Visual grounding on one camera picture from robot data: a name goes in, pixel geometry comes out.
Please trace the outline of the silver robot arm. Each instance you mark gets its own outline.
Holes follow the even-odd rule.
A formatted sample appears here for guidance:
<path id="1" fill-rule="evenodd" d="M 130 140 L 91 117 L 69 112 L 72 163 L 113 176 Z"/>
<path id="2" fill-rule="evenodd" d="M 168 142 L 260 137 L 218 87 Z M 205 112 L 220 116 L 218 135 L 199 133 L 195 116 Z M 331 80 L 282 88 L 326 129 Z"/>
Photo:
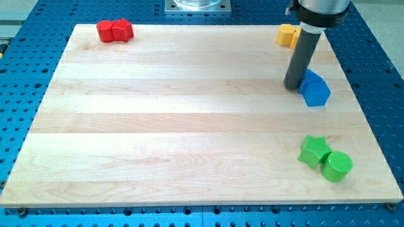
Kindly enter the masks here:
<path id="1" fill-rule="evenodd" d="M 285 14 L 295 13 L 307 33 L 321 34 L 326 28 L 343 23 L 350 0 L 291 0 Z"/>

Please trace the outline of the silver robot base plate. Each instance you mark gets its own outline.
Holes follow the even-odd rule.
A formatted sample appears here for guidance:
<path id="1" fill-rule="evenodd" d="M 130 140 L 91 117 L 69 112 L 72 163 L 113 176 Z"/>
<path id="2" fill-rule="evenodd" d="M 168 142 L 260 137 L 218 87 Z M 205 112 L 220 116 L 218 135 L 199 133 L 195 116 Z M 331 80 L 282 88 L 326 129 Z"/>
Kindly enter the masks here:
<path id="1" fill-rule="evenodd" d="M 231 0 L 165 0 L 166 13 L 229 13 L 231 10 Z"/>

